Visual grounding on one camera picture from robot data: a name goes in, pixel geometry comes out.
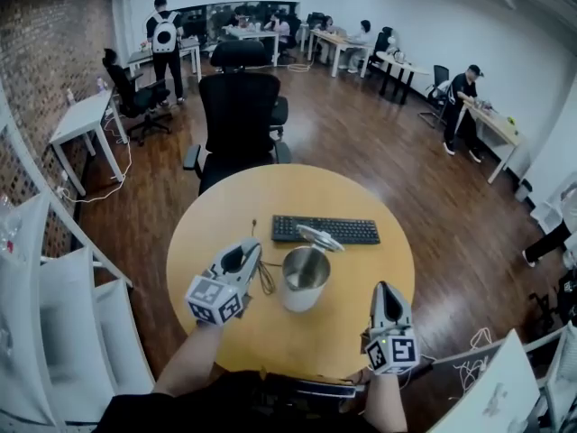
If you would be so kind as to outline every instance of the man in black cap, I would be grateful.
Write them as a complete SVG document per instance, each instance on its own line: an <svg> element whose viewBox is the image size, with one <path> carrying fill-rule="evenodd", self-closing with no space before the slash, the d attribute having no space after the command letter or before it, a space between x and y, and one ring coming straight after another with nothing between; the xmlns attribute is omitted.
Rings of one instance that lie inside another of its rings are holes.
<svg viewBox="0 0 577 433"><path fill-rule="evenodd" d="M472 103L474 98L477 97L475 82L479 77L484 77L483 73L479 69L479 66L472 64L463 74L459 74L453 79L447 92L448 103L445 109L447 126L444 129L443 146L449 155L454 155L454 135L457 123L459 122L459 115L463 109L463 102L467 100ZM469 154L474 161L481 163L477 126L469 111L465 112L459 129L462 131L465 144L469 148Z"/></svg>

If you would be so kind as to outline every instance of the table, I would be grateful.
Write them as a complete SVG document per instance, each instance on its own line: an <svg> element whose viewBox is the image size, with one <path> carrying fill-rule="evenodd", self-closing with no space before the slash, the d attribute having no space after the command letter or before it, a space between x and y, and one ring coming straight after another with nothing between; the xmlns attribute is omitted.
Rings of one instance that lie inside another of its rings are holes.
<svg viewBox="0 0 577 433"><path fill-rule="evenodd" d="M482 124L487 125L493 132L495 132L506 144L509 145L509 149L504 159L501 160L495 171L490 175L488 182L492 184L493 181L499 175L499 172L502 170L506 170L508 167L508 162L510 161L513 153L517 149L517 147L523 142L523 135L518 132L518 129L515 125L509 123L506 117L498 114L496 111L493 110L486 110L480 109L475 107L473 103L469 101L464 101L463 109L461 110L461 114L459 115L459 122L457 122L457 129L455 130L455 134L459 129L459 125L463 119L463 116L466 111L471 113L473 119L477 122L481 122ZM479 135L479 139L482 140L482 132L483 129L481 128L481 133Z"/></svg>
<svg viewBox="0 0 577 433"><path fill-rule="evenodd" d="M192 73L197 74L197 79L200 82L202 73L200 72L200 44L195 39L182 39L180 42L180 58L190 53L190 62L192 63ZM144 62L152 61L152 50L135 51L128 59L128 69L130 75L134 77L136 70L140 68Z"/></svg>
<svg viewBox="0 0 577 433"><path fill-rule="evenodd" d="M225 27L224 30L238 40L245 39L264 39L274 37L274 54L272 56L272 65L276 68L279 58L279 33L274 31L251 31L240 27Z"/></svg>
<svg viewBox="0 0 577 433"><path fill-rule="evenodd" d="M216 361L225 369L343 378L368 363L360 333L367 327L372 291L388 281L412 301L415 268L407 238L390 211L367 189L346 177L306 165L267 165L236 173L202 194L180 219L170 242L170 302L189 333L195 320L184 296L195 274L214 255L251 234L262 243L262 260L282 263L296 244L270 240L272 215L374 219L381 244L346 245L328 253L331 277L308 312L287 311L279 294L265 296L258 275L251 304L224 329ZM268 267L279 284L280 268Z"/></svg>
<svg viewBox="0 0 577 433"><path fill-rule="evenodd" d="M56 131L50 138L50 144L54 148L56 155L58 155L60 162L62 163L62 167L64 167L64 170L70 177L70 181L72 181L72 184L81 196L85 196L87 192L82 187L82 184L80 184L80 180L76 176L76 173L74 173L72 170L70 162L66 158L64 151L62 151L61 146L66 141L70 141L71 139L76 138L81 134L84 135L84 141L88 151L90 152L90 155L94 156L96 153L94 147L92 147L90 138L88 137L88 132L93 130L96 132L96 137L98 138L98 141L100 142L100 145L105 152L108 163L112 167L114 176L119 182L124 179L123 174L118 167L118 163L116 163L116 159L112 154L112 150L108 145L105 132L102 129L102 126L100 126L102 117L104 116L108 105L110 105L112 107L116 127L118 128L118 133L120 134L123 143L128 143L126 133L124 132L123 125L120 122L120 117L118 116L118 111L116 110L116 104L112 99L112 93L113 90L106 90L101 94L88 97L87 99L84 99L83 101L80 101L71 106L64 117L62 117L60 120Z"/></svg>
<svg viewBox="0 0 577 433"><path fill-rule="evenodd" d="M336 77L336 71L339 67L339 58L341 57L341 51L345 51L348 48L363 48L366 53L364 56L364 62L362 64L361 78L364 78L364 74L367 71L367 64L369 63L369 57L371 56L371 49L374 49L372 45L362 45L360 43L350 43L346 41L345 38L328 32L323 32L319 29L313 29L310 32L310 38L308 40L308 60L313 59L313 44L315 37L323 39L325 41L331 42L336 50L334 51L334 61L333 61L333 72L332 77Z"/></svg>
<svg viewBox="0 0 577 433"><path fill-rule="evenodd" d="M418 66L415 66L413 64L409 64L408 62L404 62L403 64L401 64L400 62L396 62L395 58L392 55L389 55L389 54L385 53L384 51L377 51L376 54L377 54L378 58L383 60L384 63L386 63L388 65L387 70L385 70L383 68L384 66L382 66L382 65L380 66L380 70L385 71L385 78L382 81L382 87L380 88L380 92L379 92L379 94L382 97L385 96L385 92L387 91L387 84L389 83L389 78L390 78L390 70L392 69L393 66L398 66L400 68L400 71L398 72L397 85L395 86L395 89L393 90L393 96L391 97L392 101L395 100L395 97L397 96L400 85L403 83L403 75L405 74L405 70L407 70L409 72L407 83L405 84L405 90L403 91L403 95L400 99L400 104L404 105L407 102L408 91L411 88L411 83L413 82L413 77L415 76L415 74L421 74L424 76L428 76L428 75L430 75L430 72L428 70L426 70L425 68L419 68Z"/></svg>

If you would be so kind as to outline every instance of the chair armrest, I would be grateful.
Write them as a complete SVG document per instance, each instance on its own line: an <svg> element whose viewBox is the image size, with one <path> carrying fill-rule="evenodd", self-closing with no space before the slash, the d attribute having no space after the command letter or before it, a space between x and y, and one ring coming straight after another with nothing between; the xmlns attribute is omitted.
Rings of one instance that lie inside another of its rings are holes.
<svg viewBox="0 0 577 433"><path fill-rule="evenodd" d="M144 75L144 72L141 72L140 74L136 74L134 77L130 77L130 76L129 76L129 77L128 77L128 81L129 81L130 83L133 83L133 82L136 81L136 79L142 77L143 75Z"/></svg>
<svg viewBox="0 0 577 433"><path fill-rule="evenodd" d="M277 163L291 163L292 154L289 147L282 141L274 142L274 152L277 155Z"/></svg>
<svg viewBox="0 0 577 433"><path fill-rule="evenodd" d="M184 170L194 170L197 173L198 178L202 179L202 170L200 170L200 164L198 163L198 155L200 154L200 145L195 144L190 146L187 151L187 156L184 158L182 168Z"/></svg>

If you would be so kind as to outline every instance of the shoe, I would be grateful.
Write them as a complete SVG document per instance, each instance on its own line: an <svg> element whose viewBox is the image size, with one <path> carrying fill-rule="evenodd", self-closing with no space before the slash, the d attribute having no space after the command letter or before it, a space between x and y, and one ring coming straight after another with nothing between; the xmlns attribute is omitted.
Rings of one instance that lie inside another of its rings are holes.
<svg viewBox="0 0 577 433"><path fill-rule="evenodd" d="M469 154L471 155L472 159L477 163L481 163L481 155L479 154L478 149L470 149Z"/></svg>
<svg viewBox="0 0 577 433"><path fill-rule="evenodd" d="M525 251L521 252L521 254L523 255L523 258L525 258L525 261L527 262L527 264L531 267L531 268L535 268L536 262L530 262L527 259L527 255L525 254Z"/></svg>
<svg viewBox="0 0 577 433"><path fill-rule="evenodd" d="M448 143L447 141L443 142L444 150L449 155L454 155L454 146L453 143Z"/></svg>

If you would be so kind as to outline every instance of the black pants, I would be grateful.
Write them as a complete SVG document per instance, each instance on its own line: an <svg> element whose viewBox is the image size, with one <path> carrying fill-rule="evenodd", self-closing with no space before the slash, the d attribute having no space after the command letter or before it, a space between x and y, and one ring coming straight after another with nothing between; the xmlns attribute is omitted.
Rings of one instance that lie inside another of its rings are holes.
<svg viewBox="0 0 577 433"><path fill-rule="evenodd" d="M553 251L557 247L561 247L570 235L571 231L569 231L565 222L562 221L551 233L545 235L525 250L527 261L530 263L536 262L546 253Z"/></svg>
<svg viewBox="0 0 577 433"><path fill-rule="evenodd" d="M457 128L457 122L459 122L459 115L461 114L461 108L458 106L453 106L449 103L444 110L444 118L447 121L447 126L444 129L444 140L446 143L452 144L454 141L454 132ZM465 144L469 149L476 150L479 147L477 139L477 125L473 120L471 113L469 111L465 112L461 125L459 125L459 135L465 140Z"/></svg>
<svg viewBox="0 0 577 433"><path fill-rule="evenodd" d="M182 77L180 76L180 53L174 50L172 53L154 53L152 55L156 81L163 80L166 75L166 65L169 65L170 74L174 78L174 93L182 97Z"/></svg>

